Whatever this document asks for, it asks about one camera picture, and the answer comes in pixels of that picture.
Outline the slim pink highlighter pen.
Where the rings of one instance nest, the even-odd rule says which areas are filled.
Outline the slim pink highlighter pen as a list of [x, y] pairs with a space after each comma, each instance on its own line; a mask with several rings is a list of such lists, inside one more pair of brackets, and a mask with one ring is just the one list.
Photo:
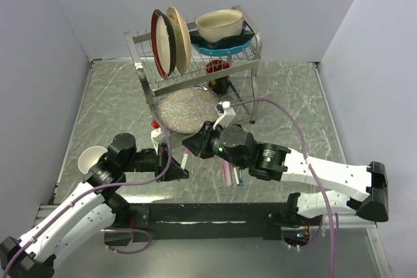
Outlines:
[[222, 169], [222, 178], [223, 178], [223, 185], [226, 188], [227, 187], [227, 180], [226, 180], [226, 172], [224, 167], [224, 162], [221, 163], [221, 169]]

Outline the thick pink marker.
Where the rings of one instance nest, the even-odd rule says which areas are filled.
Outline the thick pink marker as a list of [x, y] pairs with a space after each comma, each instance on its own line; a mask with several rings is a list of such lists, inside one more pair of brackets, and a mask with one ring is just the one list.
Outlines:
[[232, 179], [231, 179], [231, 173], [230, 173], [230, 165], [227, 161], [223, 160], [225, 172], [226, 172], [226, 180], [227, 180], [227, 188], [232, 186]]

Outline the white pen with red tip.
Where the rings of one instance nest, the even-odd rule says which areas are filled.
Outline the white pen with red tip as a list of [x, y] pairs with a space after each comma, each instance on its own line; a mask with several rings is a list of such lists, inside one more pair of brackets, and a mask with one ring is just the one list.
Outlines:
[[235, 177], [236, 185], [239, 186], [240, 185], [240, 178], [239, 178], [239, 175], [238, 175], [237, 167], [235, 165], [233, 165], [233, 174], [234, 174], [234, 177]]

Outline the blue pen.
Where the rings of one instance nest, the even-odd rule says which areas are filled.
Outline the blue pen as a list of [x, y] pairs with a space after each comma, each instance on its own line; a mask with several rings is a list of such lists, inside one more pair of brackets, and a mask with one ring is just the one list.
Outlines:
[[244, 181], [243, 181], [242, 169], [240, 167], [237, 167], [237, 173], [238, 173], [239, 186], [243, 186]]

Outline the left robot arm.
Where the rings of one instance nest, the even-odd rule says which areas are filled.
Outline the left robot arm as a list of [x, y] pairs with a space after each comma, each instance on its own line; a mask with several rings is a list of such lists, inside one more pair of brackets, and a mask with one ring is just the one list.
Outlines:
[[78, 166], [83, 180], [66, 200], [33, 229], [1, 242], [3, 277], [52, 277], [58, 262], [102, 229], [148, 236], [117, 192], [129, 186], [127, 172], [154, 173], [148, 183], [189, 177], [169, 144], [138, 150], [130, 133], [116, 135], [106, 148], [88, 148]]

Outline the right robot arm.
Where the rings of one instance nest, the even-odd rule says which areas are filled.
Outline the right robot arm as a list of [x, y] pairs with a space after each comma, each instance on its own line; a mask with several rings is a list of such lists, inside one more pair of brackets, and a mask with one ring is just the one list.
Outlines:
[[300, 194], [285, 209], [293, 225], [318, 215], [355, 214], [367, 221], [389, 220], [388, 177], [383, 163], [347, 165], [305, 156], [292, 148], [256, 141], [237, 124], [223, 128], [206, 122], [182, 145], [194, 156], [228, 161], [259, 180], [317, 186], [318, 193]]

